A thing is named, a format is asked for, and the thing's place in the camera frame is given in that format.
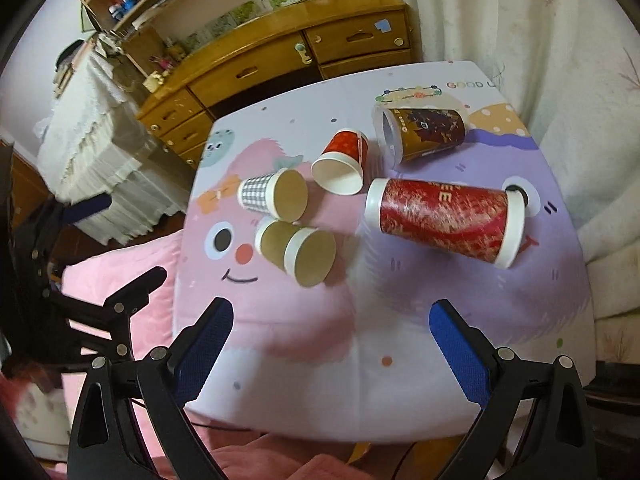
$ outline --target cartoon nose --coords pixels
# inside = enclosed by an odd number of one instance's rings
[[[254,257],[254,248],[249,244],[242,244],[236,249],[236,262],[240,265],[248,264]]]

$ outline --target cartoon eye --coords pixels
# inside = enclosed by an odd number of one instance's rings
[[[513,175],[507,178],[502,184],[505,191],[519,191],[524,198],[525,215],[532,217],[540,211],[540,195],[535,186],[526,178]]]
[[[218,222],[204,238],[204,251],[211,260],[219,260],[229,252],[234,228],[229,222]]]

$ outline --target orange bow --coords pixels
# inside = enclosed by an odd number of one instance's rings
[[[237,175],[230,175],[222,181],[220,187],[209,189],[201,194],[196,202],[200,206],[203,214],[208,215],[218,209],[218,202],[223,198],[233,196],[238,192],[240,186],[240,178]]]

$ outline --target white curtain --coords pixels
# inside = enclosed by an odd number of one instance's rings
[[[518,111],[578,229],[598,358],[640,363],[640,316],[610,317],[640,306],[638,32],[615,0],[404,1],[424,61],[474,61]]]

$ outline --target paper cup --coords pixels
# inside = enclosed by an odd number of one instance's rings
[[[375,179],[365,220],[380,232],[408,238],[494,264],[511,266],[524,232],[518,191]]]
[[[335,239],[331,233],[265,218],[255,233],[256,250],[292,276],[299,285],[323,282],[335,261]]]
[[[288,168],[248,178],[238,187],[238,202],[244,209],[259,211],[286,222],[295,222],[302,216],[307,199],[305,178]]]
[[[335,238],[331,233],[305,227],[295,233],[284,253],[284,269],[300,286],[324,282],[335,261]]]
[[[439,108],[376,107],[374,126],[379,144],[392,167],[459,146],[466,135],[465,121],[460,113]]]
[[[311,174],[318,186],[330,193],[354,195],[364,184],[367,151],[367,138],[363,133],[340,130],[311,165]]]

